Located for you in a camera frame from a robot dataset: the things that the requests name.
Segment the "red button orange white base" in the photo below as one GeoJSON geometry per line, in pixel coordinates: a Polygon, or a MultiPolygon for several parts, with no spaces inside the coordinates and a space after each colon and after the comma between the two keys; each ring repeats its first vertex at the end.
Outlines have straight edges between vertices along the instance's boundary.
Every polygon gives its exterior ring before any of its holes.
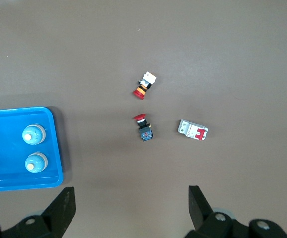
{"type": "Polygon", "coordinates": [[[138,81],[138,87],[133,91],[133,95],[143,100],[147,91],[156,82],[157,77],[150,72],[146,72],[141,80],[138,81]]]}

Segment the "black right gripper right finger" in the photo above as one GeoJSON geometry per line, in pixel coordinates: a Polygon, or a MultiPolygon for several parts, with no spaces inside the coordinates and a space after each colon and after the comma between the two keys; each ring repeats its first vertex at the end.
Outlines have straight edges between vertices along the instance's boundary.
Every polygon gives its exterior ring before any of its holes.
{"type": "Polygon", "coordinates": [[[275,222],[253,219],[243,225],[225,212],[215,212],[198,186],[189,186],[189,214],[194,229],[184,238],[287,238],[275,222]]]}

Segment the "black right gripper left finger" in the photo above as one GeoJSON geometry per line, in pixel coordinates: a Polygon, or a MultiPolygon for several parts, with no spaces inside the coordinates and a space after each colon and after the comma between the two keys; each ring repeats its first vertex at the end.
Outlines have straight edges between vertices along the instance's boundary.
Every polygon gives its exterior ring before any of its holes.
{"type": "Polygon", "coordinates": [[[76,214],[74,187],[64,188],[40,215],[24,218],[0,238],[62,238],[76,214]]]}

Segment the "red button black base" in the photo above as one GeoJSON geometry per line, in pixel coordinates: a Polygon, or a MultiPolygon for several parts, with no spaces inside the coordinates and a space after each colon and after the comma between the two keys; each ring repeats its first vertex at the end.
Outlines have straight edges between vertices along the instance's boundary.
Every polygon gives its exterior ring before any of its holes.
{"type": "Polygon", "coordinates": [[[153,139],[151,124],[146,121],[146,114],[139,114],[133,117],[139,127],[139,134],[142,141],[153,139]]]}

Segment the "white circuit breaker red switch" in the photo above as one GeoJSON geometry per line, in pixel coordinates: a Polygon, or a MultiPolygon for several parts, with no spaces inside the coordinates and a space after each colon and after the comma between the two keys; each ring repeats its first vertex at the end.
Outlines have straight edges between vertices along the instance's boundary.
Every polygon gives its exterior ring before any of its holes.
{"type": "Polygon", "coordinates": [[[178,126],[178,132],[180,134],[199,141],[205,140],[208,130],[209,129],[203,125],[196,124],[184,119],[180,121],[178,126]]]}

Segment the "light blue call bell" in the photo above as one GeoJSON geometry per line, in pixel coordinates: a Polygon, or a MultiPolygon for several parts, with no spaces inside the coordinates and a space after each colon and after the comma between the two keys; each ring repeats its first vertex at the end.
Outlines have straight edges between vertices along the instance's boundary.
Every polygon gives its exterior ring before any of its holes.
{"type": "Polygon", "coordinates": [[[41,152],[30,154],[25,160],[25,167],[31,173],[44,171],[48,166],[47,157],[41,152]]]}
{"type": "Polygon", "coordinates": [[[45,129],[39,124],[27,126],[22,132],[22,139],[29,145],[38,145],[46,138],[45,129]]]}

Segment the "blue plastic tray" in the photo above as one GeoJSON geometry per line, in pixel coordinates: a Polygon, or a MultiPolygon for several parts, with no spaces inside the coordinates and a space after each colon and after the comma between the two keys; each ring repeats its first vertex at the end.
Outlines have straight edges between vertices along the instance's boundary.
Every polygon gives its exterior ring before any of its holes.
{"type": "Polygon", "coordinates": [[[24,189],[54,188],[64,180],[56,127],[52,112],[46,107],[0,110],[0,192],[24,189]],[[29,145],[23,131],[39,125],[46,132],[44,141],[29,145]],[[33,153],[46,156],[47,166],[32,173],[25,167],[33,153]]]}

